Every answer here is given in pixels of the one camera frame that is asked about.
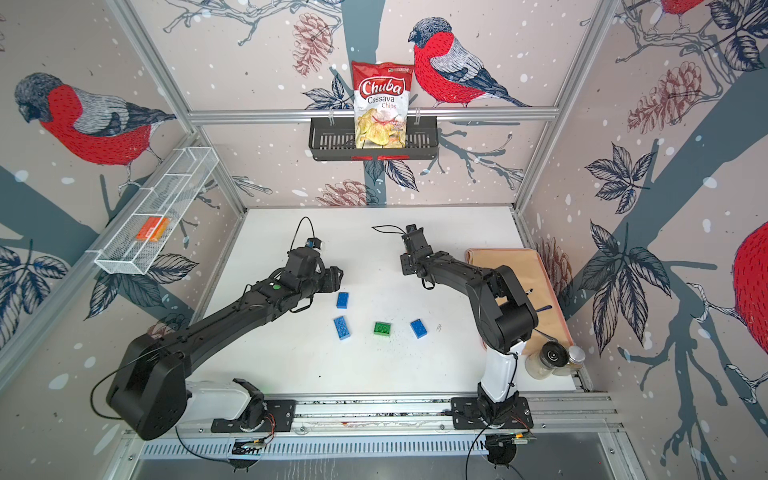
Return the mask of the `small blue lego brick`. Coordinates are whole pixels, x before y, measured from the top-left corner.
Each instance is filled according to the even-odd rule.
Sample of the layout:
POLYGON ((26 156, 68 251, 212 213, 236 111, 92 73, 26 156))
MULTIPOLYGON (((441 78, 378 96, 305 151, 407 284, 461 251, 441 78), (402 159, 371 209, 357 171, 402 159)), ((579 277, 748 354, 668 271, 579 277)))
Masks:
POLYGON ((349 293, 348 292, 340 292, 337 297, 336 307, 338 309, 347 309, 348 308, 348 302, 349 302, 349 293))

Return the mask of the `long blue lego brick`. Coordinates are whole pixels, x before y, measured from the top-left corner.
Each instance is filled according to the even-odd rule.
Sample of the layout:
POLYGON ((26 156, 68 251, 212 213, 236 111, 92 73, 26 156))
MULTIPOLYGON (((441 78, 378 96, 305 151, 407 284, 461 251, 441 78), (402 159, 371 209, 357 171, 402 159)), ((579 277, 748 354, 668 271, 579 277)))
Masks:
POLYGON ((345 340, 351 336, 351 332, 344 316, 335 318, 333 324, 340 340, 345 340))

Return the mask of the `green lego brick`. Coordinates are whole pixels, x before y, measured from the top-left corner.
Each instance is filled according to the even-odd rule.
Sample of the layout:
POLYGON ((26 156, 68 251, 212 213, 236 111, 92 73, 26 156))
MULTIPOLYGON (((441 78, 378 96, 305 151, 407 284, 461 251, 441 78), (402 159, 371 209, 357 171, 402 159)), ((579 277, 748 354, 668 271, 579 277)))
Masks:
POLYGON ((376 322, 374 324, 373 333, 378 336, 389 337, 391 335, 392 326, 386 322, 376 322))

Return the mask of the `blue square lego brick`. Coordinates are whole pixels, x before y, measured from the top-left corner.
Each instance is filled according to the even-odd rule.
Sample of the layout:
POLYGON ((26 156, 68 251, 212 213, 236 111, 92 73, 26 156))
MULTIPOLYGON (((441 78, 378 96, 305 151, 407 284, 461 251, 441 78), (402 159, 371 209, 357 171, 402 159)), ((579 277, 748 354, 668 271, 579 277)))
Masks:
POLYGON ((417 339, 423 338, 428 334, 428 331, 421 319, 413 320, 410 323, 410 327, 417 339))

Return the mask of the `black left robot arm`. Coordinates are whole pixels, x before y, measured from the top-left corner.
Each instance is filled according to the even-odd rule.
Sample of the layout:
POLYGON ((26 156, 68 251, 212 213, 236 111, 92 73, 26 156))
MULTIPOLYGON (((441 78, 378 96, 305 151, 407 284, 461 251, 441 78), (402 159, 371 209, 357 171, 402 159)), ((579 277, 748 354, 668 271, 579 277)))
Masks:
POLYGON ((202 393, 187 378, 243 335, 300 312, 301 301, 339 291, 343 276, 340 268, 323 263, 317 249, 289 251, 284 267, 246 286, 216 313, 162 338, 142 334, 131 341, 107 390, 107 405, 144 440, 194 414, 203 417, 202 393))

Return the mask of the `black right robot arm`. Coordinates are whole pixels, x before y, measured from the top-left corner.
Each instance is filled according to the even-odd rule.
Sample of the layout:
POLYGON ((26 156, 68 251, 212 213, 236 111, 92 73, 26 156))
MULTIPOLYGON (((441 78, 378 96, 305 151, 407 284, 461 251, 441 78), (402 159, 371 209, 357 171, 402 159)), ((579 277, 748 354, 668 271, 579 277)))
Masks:
POLYGON ((408 225, 401 233, 402 273, 420 279, 426 290, 437 285, 467 297, 475 327, 486 347, 485 369, 477 389, 479 417, 488 426, 514 421, 528 429, 518 373, 523 350, 539 324, 538 313, 514 271, 474 266, 445 251, 435 252, 424 229, 408 225))

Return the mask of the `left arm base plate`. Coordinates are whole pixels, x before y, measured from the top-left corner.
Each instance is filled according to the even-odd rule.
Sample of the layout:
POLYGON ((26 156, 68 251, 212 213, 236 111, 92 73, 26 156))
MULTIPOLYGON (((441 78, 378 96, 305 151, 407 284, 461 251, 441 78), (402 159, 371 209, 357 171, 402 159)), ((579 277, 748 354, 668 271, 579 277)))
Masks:
POLYGON ((214 419, 211 432, 220 434, 289 432, 296 406, 297 402, 292 399, 251 401, 234 419, 214 419))

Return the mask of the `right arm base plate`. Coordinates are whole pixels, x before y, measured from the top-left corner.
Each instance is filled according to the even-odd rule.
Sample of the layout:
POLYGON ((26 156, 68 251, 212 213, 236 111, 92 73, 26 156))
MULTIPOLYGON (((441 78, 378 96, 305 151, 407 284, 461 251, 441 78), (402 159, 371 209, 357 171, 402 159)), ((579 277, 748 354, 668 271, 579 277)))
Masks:
POLYGON ((528 399, 517 396, 503 403, 481 402, 474 397, 451 399, 450 416, 455 430, 530 430, 534 426, 528 399))

